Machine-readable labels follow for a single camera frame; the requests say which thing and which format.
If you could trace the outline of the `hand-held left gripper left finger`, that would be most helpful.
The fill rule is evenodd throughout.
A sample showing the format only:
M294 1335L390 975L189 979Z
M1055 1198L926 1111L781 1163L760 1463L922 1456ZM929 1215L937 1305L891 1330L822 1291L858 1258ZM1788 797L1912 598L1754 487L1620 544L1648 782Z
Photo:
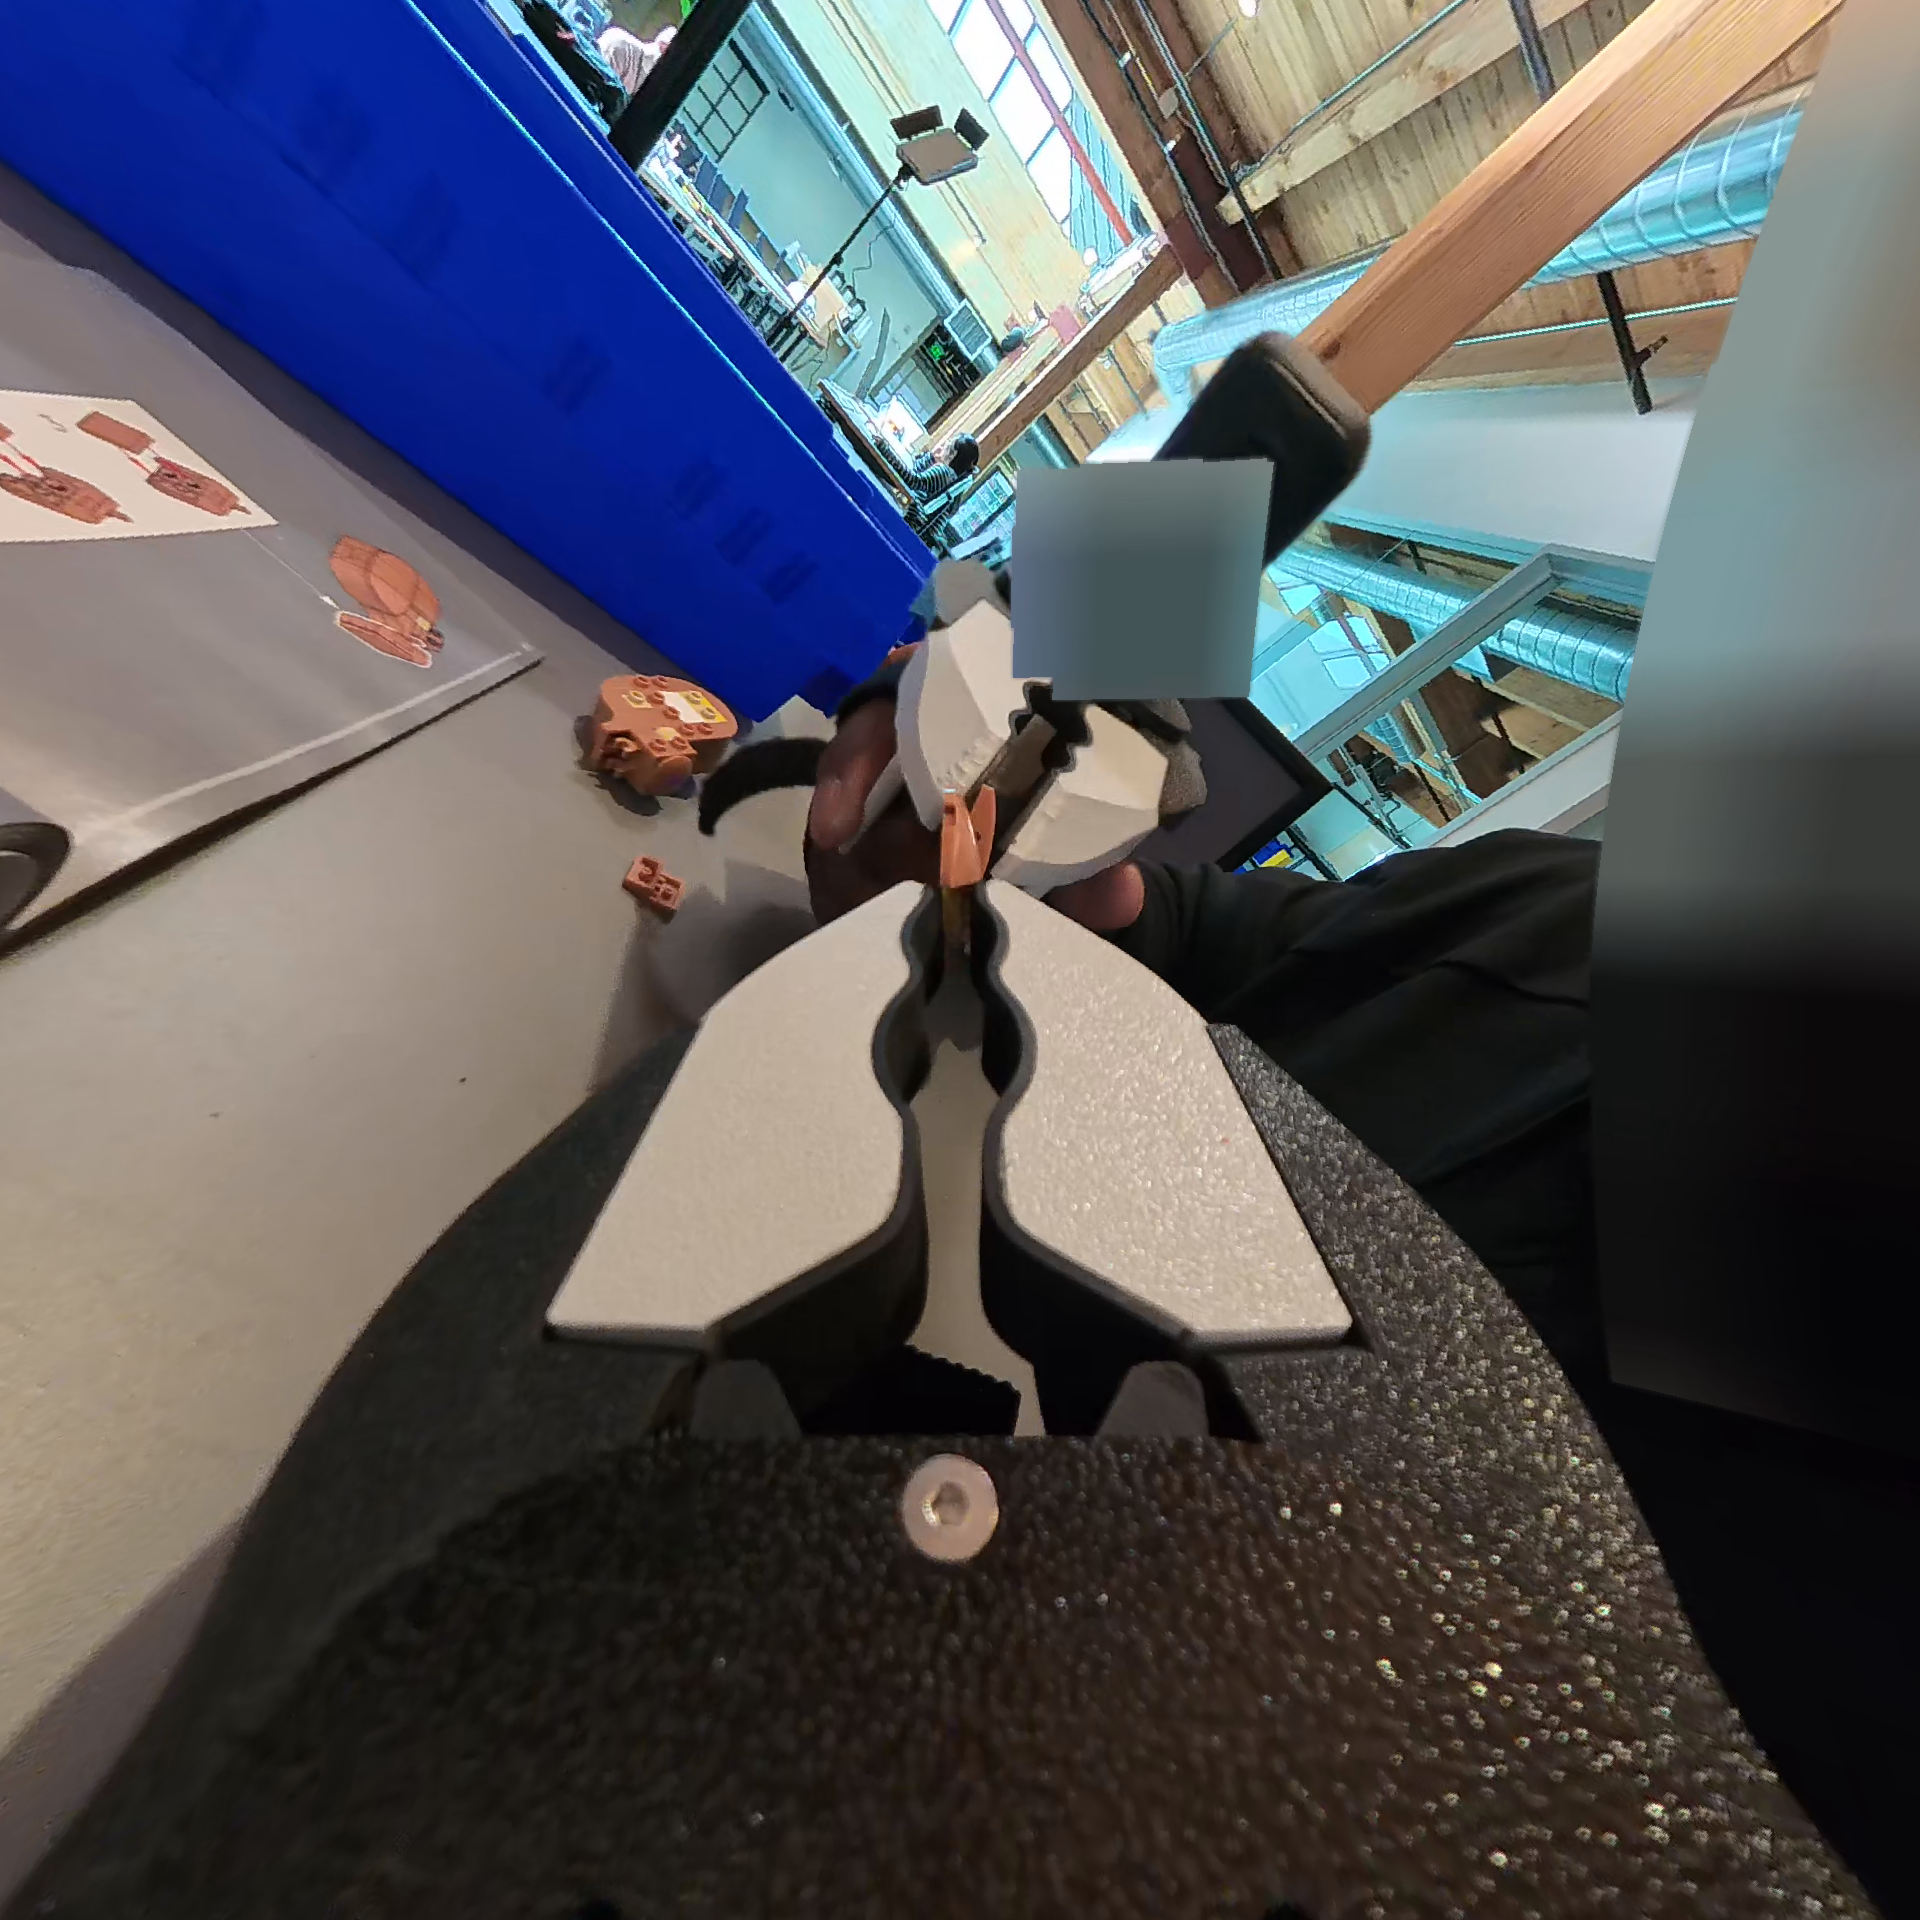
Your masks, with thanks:
M699 1025L557 1288L557 1339L767 1366L822 1404L929 1295L915 1094L932 893L900 882L751 973Z

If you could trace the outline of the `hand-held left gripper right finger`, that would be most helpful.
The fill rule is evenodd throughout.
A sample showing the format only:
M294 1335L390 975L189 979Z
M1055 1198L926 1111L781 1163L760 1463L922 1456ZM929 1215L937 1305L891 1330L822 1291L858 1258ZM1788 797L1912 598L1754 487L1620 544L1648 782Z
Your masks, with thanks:
M1099 1428L1143 1364L1251 1428L1228 1364L1344 1347L1354 1317L1213 1029L1006 881L976 894L976 995L980 1302L1044 1428Z

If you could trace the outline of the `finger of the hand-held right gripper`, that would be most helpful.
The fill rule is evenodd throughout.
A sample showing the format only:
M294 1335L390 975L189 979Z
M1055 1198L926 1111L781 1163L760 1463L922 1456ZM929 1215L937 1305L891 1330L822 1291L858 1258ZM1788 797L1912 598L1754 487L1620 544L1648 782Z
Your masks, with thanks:
M1037 899L1122 862L1162 820L1165 743L1100 704L1078 714L1084 738L1044 772L991 856L994 881Z
M1013 652L1013 621L994 598L910 648L896 689L896 749L858 828L840 845L845 852L896 799L906 797L920 824L935 830L950 797L968 801L988 781L997 758L1014 744L1017 725L1034 716Z

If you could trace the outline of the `orange-brown toy brick piece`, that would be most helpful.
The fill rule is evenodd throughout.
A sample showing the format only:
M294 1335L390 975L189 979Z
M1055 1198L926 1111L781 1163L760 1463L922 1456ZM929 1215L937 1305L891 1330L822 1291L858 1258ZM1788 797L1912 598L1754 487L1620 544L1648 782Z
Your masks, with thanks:
M994 865L997 801L991 785L982 785L973 799L956 788L942 795L939 893L949 958L967 955L970 946L974 893Z

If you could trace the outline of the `person's right forearm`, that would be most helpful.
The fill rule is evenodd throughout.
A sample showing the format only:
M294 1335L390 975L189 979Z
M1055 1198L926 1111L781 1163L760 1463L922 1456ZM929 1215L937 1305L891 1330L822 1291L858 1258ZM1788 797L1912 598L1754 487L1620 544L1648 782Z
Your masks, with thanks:
M1498 830L1350 881L1145 862L1112 944L1430 1198L1592 1197L1600 848Z

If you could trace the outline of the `grey desk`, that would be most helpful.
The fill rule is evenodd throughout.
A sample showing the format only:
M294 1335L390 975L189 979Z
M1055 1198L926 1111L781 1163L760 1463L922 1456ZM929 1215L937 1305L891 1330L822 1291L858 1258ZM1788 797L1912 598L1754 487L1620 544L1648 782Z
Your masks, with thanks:
M719 836L578 769L627 632L484 521L541 662L5 955L5 1901L152 1714L422 1252L814 931L805 801ZM623 890L684 881L663 922Z

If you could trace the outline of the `person's right hand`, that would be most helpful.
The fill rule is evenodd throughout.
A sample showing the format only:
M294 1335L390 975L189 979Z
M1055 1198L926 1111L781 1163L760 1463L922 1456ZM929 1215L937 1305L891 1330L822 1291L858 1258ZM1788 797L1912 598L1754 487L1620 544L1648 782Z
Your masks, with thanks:
M904 662L920 652L922 645L894 648L858 689L861 698L851 695L834 714L802 850L810 910L821 927L896 887L937 887L942 877L942 836L922 826L908 799L892 801L874 826L864 824L882 775L896 763ZM1126 862L1053 890L1049 902L1096 935L1119 936L1140 922L1151 900L1169 894L1169 874L1169 868Z

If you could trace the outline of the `black monitor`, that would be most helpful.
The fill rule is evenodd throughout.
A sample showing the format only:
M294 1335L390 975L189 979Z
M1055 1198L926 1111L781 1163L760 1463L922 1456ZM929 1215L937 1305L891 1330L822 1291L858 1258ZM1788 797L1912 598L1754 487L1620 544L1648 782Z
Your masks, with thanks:
M1332 781L1251 698L1187 702L1207 801L1151 835L1137 859L1245 868L1332 792Z

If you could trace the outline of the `brown toy brick assembly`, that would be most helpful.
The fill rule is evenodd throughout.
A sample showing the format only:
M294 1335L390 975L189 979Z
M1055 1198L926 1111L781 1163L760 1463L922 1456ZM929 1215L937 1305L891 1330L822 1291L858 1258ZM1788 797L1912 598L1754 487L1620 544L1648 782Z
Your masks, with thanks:
M665 674L601 682L578 722L583 769L646 799L676 799L707 779L741 735L734 710L704 687Z

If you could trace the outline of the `wooden ceiling beam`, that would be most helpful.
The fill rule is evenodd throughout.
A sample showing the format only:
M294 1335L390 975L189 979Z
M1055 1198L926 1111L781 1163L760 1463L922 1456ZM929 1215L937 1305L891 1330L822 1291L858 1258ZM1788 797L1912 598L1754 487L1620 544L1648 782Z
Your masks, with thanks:
M1657 2L1298 339L1368 415L1541 274L1834 2Z

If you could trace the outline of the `studio light panel on stand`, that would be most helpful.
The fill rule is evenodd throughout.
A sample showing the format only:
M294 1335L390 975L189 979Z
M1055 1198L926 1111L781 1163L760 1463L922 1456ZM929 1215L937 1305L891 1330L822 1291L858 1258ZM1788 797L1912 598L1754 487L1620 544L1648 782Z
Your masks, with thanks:
M891 133L896 137L892 170L882 177L877 199L861 212L833 254L788 299L784 317L767 335L771 351L781 352L805 330L805 325L822 320L821 294L827 283L846 263L862 233L906 186L935 189L973 175L991 140L991 133L968 108L963 108L952 125L939 107L915 108L896 117Z

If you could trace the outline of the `brick instruction booklet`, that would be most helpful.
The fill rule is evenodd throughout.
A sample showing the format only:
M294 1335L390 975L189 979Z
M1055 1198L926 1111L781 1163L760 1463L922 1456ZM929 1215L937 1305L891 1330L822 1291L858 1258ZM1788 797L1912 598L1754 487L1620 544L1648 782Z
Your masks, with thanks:
M541 661L439 492L13 168L3 388L6 939Z

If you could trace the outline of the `blue plastic bin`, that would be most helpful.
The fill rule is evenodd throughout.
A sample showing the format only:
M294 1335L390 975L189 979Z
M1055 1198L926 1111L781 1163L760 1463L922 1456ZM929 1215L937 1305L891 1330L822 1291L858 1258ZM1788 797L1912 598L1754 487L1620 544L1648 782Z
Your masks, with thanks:
M932 556L486 4L3 8L5 165L734 708Z

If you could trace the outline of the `silver ventilation duct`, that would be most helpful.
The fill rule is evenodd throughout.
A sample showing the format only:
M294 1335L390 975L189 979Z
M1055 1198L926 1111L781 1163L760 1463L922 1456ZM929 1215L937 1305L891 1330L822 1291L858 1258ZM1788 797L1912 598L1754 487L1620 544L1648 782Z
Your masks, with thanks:
M1548 259L1520 290L1756 239L1811 99L1807 83L1727 112ZM1390 246L1359 252L1167 325L1153 344L1165 397L1182 403L1193 372L1263 332L1302 332L1389 252Z
M1285 551L1268 572L1285 587L1320 588L1400 618L1423 640L1491 590L1322 542ZM1635 669L1637 629L1548 595L1480 640L1476 655L1536 670L1620 706Z

